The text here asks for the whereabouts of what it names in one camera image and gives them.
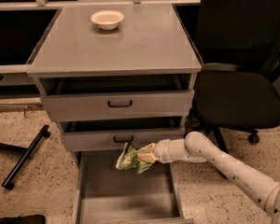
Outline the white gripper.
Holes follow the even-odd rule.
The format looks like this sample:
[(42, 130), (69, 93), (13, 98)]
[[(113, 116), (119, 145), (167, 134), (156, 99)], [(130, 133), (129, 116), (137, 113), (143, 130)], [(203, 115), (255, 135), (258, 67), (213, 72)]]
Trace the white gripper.
[(141, 161), (154, 163), (171, 163), (173, 161), (185, 161), (188, 151), (183, 139), (161, 140), (157, 144), (152, 143), (137, 150), (137, 157)]

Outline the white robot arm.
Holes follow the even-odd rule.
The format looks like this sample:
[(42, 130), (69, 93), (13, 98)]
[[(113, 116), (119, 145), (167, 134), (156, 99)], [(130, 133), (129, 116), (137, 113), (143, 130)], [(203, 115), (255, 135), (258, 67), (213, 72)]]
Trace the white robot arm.
[(148, 163), (208, 161), (269, 215), (272, 224), (280, 224), (280, 182), (222, 151), (202, 133), (151, 143), (140, 148), (137, 156)]

